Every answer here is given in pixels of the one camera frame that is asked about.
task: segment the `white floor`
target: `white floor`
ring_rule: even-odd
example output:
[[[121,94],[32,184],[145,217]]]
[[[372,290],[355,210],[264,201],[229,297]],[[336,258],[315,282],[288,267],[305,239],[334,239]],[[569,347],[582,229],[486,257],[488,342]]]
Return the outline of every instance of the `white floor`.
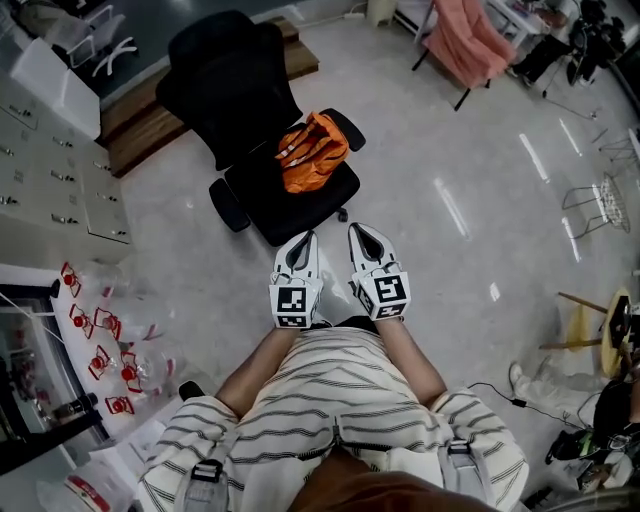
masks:
[[[561,208],[569,188],[599,183],[611,170],[597,146],[637,122],[608,73],[588,90],[549,89],[550,99],[585,114],[598,109],[596,120],[507,76],[473,91],[455,113],[462,91],[433,61],[412,73],[419,49],[398,27],[374,30],[364,20],[345,20],[303,30],[301,38],[320,59],[320,72],[292,82],[294,96],[305,113],[339,109],[367,137],[349,157],[362,182],[347,205],[350,220],[394,241],[411,280],[406,324],[450,386],[486,381],[508,392],[511,361],[532,371],[541,358],[536,347],[562,337],[571,306],[558,300],[558,290],[603,305],[621,285],[637,296],[631,270],[640,238],[638,170],[616,178],[630,234],[605,226],[572,244],[563,217],[579,233],[598,207]],[[556,81],[566,84],[563,72]],[[219,385],[272,326],[267,281],[275,251],[253,228],[226,229],[208,196],[217,177],[211,152],[189,132],[130,173],[123,189],[135,266],[177,309],[174,336]],[[338,322],[354,310],[347,225],[331,219],[317,233],[328,270],[323,313]],[[597,362],[595,351],[562,356],[569,369],[586,361],[593,371]],[[476,390],[520,442],[535,488],[546,478],[543,457],[562,425],[490,389]]]

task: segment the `metal stool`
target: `metal stool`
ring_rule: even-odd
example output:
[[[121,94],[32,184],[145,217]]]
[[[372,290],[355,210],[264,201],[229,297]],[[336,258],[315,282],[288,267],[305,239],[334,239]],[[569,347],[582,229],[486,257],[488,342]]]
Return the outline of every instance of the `metal stool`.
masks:
[[[594,197],[586,201],[580,201],[578,203],[567,205],[567,199],[569,195],[576,190],[591,190]],[[564,196],[564,200],[562,201],[562,209],[568,210],[570,208],[575,208],[576,206],[581,206],[593,201],[596,201],[598,203],[598,208],[600,208],[600,215],[591,217],[587,222],[587,226],[585,227],[584,232],[582,232],[578,236],[572,237],[573,240],[582,238],[587,233],[591,233],[592,231],[595,231],[602,226],[606,226],[607,224],[611,224],[616,229],[622,229],[625,233],[629,233],[631,231],[631,223],[629,221],[629,215],[627,214],[627,208],[624,204],[624,201],[622,200],[622,195],[620,194],[618,187],[613,181],[613,178],[606,172],[604,173],[604,179],[602,180],[600,187],[592,185],[590,187],[576,187],[569,189]],[[600,220],[600,224],[598,224],[594,228],[590,227],[591,223],[596,220]]]

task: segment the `clear plastic bottle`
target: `clear plastic bottle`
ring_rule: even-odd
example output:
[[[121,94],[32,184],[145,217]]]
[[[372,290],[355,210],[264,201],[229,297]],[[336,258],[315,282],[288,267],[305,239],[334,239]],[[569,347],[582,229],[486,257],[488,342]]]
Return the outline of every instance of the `clear plastic bottle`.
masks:
[[[101,345],[96,347],[96,355],[89,363],[89,373],[94,379],[100,380],[103,375],[112,375],[118,371],[118,361],[109,355]]]
[[[67,262],[62,267],[61,274],[62,281],[69,287],[71,295],[80,295],[88,300],[93,297],[109,298],[114,293],[122,295],[130,285],[120,268],[96,261],[73,265]]]
[[[93,323],[111,331],[116,341],[137,343],[162,336],[173,316],[154,295],[112,297],[107,306],[96,308]]]
[[[120,372],[133,393],[159,394],[163,386],[184,366],[179,346],[167,341],[144,341],[121,353],[124,369]]]
[[[75,469],[62,482],[37,482],[36,493],[47,512],[126,512],[134,499],[111,467],[97,460]]]

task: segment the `drawer handle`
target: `drawer handle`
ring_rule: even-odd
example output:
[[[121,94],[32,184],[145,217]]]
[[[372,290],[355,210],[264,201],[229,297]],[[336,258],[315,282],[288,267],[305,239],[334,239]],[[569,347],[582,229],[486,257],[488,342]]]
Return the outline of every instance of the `drawer handle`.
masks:
[[[67,140],[59,139],[58,137],[53,137],[53,142],[55,142],[58,146],[63,148],[72,148],[73,144]]]
[[[9,105],[9,110],[12,110],[13,112],[18,114],[19,116],[31,117],[31,111],[29,111],[27,109],[20,109],[20,108],[14,106],[14,105]]]
[[[72,219],[71,217],[62,217],[60,215],[56,215],[55,213],[51,214],[51,220],[53,222],[57,222],[58,224],[78,224],[76,219]]]
[[[111,172],[111,166],[110,165],[102,165],[102,164],[99,164],[98,162],[96,162],[95,160],[93,161],[93,165],[95,165],[98,169],[102,169],[103,171]]]
[[[104,199],[105,201],[111,201],[112,203],[117,203],[118,202],[118,198],[115,196],[105,196],[104,194],[101,194],[100,192],[96,192],[96,197],[99,197],[100,199]]]
[[[19,205],[20,201],[14,199],[11,196],[0,196],[0,204],[2,205]]]
[[[70,182],[76,181],[76,179],[70,174],[62,175],[59,172],[54,171],[53,169],[51,169],[51,176],[53,176],[54,178],[60,181],[70,181]]]

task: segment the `wooden platform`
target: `wooden platform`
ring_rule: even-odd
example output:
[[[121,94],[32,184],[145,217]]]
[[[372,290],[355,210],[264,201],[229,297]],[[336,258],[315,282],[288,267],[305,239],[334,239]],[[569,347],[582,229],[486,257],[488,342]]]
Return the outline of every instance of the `wooden platform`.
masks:
[[[318,71],[319,61],[299,40],[298,30],[282,16],[269,22],[282,31],[289,80]],[[98,142],[109,150],[118,178],[188,130],[156,101],[156,86],[169,69],[161,69],[102,112]]]

